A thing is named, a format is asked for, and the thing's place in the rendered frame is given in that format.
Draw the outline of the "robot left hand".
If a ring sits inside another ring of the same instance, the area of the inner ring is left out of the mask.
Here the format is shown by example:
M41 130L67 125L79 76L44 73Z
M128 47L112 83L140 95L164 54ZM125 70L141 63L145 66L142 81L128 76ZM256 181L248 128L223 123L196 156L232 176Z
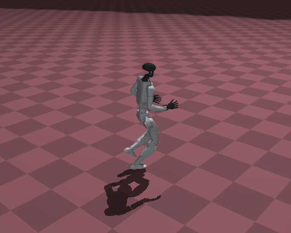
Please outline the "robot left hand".
M161 100L161 99L159 99L159 98L161 98L161 97L156 97L156 96L159 96L159 95L154 95L154 100L153 100L153 102L156 102L156 101L159 101L159 100ZM159 101L160 102L160 101ZM158 102L156 102L156 103L158 103ZM159 103L158 103L159 104Z

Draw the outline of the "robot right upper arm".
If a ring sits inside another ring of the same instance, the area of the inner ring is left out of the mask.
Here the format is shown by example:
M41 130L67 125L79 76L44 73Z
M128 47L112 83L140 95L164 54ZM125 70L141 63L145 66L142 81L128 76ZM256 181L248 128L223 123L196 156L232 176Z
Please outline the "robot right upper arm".
M147 110L152 111L150 107L151 105L153 105L152 102L154 100L155 92L155 88L153 87L153 85L147 84L146 92L147 92Z

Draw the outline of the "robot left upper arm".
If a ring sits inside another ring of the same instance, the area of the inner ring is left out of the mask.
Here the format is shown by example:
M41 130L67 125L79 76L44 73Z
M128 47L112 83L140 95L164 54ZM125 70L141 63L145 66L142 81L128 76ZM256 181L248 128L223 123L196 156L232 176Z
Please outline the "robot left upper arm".
M138 76L136 82L134 83L134 85L132 86L130 92L132 95L136 95L137 93L137 84L138 84L138 80L139 78L141 78L142 76Z

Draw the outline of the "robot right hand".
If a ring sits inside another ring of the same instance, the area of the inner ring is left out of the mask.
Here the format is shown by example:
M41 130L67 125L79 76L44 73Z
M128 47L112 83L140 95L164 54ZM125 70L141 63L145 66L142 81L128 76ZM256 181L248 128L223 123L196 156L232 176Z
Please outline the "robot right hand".
M172 99L172 101L173 101L174 99ZM166 104L166 105L163 105L163 107L164 106L167 106L167 110L168 109L176 109L176 108L178 108L178 107L176 107L176 106L178 106L178 105L176 105L176 104L178 104L178 102L177 101L175 101L175 102L170 102L168 105ZM177 102L177 103L176 103Z

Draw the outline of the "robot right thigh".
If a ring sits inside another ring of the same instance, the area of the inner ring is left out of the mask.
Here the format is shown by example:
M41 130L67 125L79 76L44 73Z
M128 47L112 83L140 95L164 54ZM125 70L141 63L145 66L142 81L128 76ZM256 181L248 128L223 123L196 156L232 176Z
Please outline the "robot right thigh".
M143 124L146 128L148 128L149 135L152 138L152 140L148 141L147 146L149 147L149 145L152 143L157 145L159 135L158 135L158 128L154 120L152 118L147 118L147 116L145 116L143 118Z

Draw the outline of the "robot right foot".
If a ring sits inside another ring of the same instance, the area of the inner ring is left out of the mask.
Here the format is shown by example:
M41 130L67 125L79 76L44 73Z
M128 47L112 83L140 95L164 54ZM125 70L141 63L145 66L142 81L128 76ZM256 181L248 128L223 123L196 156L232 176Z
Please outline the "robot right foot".
M146 168L146 165L144 164L137 164L136 166L134 165L135 163L131 163L129 168L130 169L142 169L142 168Z

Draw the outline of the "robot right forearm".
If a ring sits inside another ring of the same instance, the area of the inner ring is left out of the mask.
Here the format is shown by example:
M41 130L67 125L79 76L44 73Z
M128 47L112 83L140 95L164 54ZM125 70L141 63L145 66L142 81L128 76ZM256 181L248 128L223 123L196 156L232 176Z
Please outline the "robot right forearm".
M156 106L156 105L151 105L150 108L154 112L163 112L163 111L167 110L167 106L160 107L160 106Z

